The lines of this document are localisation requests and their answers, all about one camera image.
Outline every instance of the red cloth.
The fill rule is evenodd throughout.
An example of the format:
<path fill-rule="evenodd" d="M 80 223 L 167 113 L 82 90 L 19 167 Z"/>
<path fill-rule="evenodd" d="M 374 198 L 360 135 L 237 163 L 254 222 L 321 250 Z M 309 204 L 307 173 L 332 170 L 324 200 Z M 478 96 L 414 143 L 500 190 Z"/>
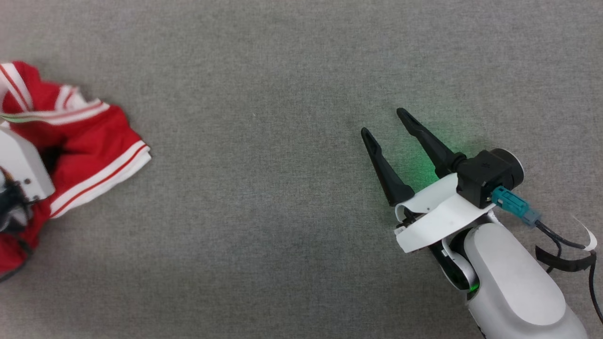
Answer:
<path fill-rule="evenodd" d="M 149 147 L 129 126 L 118 106 L 86 102 L 76 87 L 42 81 L 36 68 L 0 65 L 0 116 L 39 152 L 60 147 L 50 174 L 55 193 L 33 205 L 33 218 L 21 237 L 32 247 L 49 218 L 93 200 L 132 176 L 151 158 Z M 0 234 L 0 272 L 20 266 L 25 254 Z"/>

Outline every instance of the gray background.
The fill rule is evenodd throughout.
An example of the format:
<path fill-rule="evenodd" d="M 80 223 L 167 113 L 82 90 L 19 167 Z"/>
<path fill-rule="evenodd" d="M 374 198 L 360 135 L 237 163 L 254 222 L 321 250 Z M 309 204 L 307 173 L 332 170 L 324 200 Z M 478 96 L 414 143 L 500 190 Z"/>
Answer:
<path fill-rule="evenodd" d="M 360 129 L 415 189 L 435 177 L 397 107 L 454 150 L 507 148 L 551 227 L 586 241 L 574 214 L 603 237 L 602 16 L 599 0 L 2 1 L 0 58 L 121 105 L 154 159 L 48 223 L 0 286 L 0 337 L 479 338 L 429 254 L 397 247 Z M 587 272 L 552 276 L 603 338 Z"/>

